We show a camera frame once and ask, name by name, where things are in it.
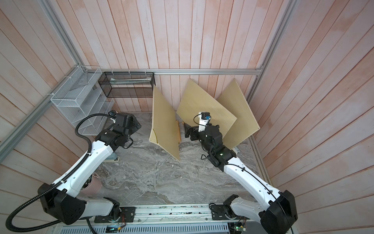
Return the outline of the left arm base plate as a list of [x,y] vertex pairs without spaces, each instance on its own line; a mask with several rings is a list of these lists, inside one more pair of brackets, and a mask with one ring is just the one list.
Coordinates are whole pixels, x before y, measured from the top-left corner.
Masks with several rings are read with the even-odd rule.
[[94,223],[131,223],[135,216],[135,207],[114,208],[107,216],[96,216]]

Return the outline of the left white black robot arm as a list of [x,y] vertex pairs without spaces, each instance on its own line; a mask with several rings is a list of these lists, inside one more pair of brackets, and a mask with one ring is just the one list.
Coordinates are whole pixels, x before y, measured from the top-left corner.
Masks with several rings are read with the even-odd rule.
[[141,128],[133,114],[117,113],[114,123],[102,130],[94,141],[88,141],[86,154],[53,184],[38,189],[43,210],[64,224],[70,225],[81,218],[104,216],[110,222],[120,219],[119,202],[110,199],[81,200],[78,195],[86,181],[99,165],[117,148],[129,148],[131,135]]

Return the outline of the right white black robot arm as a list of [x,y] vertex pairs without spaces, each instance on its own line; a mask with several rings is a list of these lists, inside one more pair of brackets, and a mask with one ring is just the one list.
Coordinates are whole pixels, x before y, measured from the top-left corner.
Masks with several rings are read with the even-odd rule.
[[199,141],[204,150],[201,159],[208,159],[215,167],[233,177],[255,199],[245,200],[231,195],[222,205],[210,204],[215,220],[244,219],[258,222],[268,234],[286,234],[293,231],[298,219],[295,197],[289,191],[281,192],[253,173],[223,144],[219,126],[209,124],[203,131],[198,126],[184,124],[185,137]]

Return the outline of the plywood board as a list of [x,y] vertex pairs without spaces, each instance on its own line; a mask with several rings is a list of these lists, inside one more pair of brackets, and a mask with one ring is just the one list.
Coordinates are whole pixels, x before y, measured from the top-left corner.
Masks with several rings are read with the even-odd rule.
[[180,160],[175,111],[161,91],[153,88],[152,128],[149,141]]
[[233,149],[260,130],[260,126],[235,79],[217,100],[237,118],[223,137],[223,144],[227,148]]
[[177,114],[183,122],[195,126],[198,120],[197,114],[209,112],[212,125],[219,125],[223,136],[229,131],[237,118],[222,104],[215,100],[209,93],[189,80],[182,95]]

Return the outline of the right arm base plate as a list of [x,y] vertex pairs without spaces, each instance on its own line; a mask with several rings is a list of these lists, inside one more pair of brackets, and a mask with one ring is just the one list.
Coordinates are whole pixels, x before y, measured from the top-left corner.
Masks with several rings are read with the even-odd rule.
[[234,214],[228,205],[210,203],[208,205],[213,220],[245,220],[247,217]]

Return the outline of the wooden easel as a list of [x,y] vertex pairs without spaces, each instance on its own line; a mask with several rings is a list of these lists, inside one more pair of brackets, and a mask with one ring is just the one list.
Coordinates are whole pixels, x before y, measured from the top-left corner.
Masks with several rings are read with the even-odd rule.
[[177,139],[178,139],[178,143],[180,144],[182,139],[181,139],[181,131],[180,131],[179,121],[176,121],[176,125],[177,125]]

